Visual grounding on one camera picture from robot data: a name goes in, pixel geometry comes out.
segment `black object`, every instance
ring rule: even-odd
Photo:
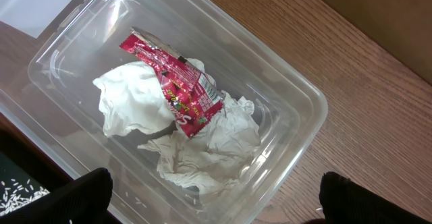
[[[112,189],[108,170],[99,168],[0,217],[0,223],[103,223]]]
[[[319,201],[326,224],[431,224],[334,172],[323,176]]]

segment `red candy wrapper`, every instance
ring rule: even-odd
[[[153,35],[132,29],[120,48],[155,70],[169,108],[188,137],[202,130],[222,109],[223,95],[207,75]]]

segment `wood grain surface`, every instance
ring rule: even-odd
[[[320,0],[212,1],[329,103],[327,121],[254,223],[322,217],[315,209],[327,171],[432,221],[432,87]]]

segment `plastic container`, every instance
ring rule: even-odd
[[[158,154],[137,150],[156,136],[103,135],[100,90],[92,81],[136,61],[118,47],[131,26],[203,61],[218,89],[255,102],[262,147],[232,194],[205,208],[194,188],[159,177]],[[16,79],[2,86],[1,112],[73,178],[108,168],[109,210],[124,223],[251,222],[327,115],[319,90],[209,0],[85,0],[28,68],[11,73]]]

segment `white paper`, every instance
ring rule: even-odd
[[[0,21],[37,38],[71,0],[0,0]]]

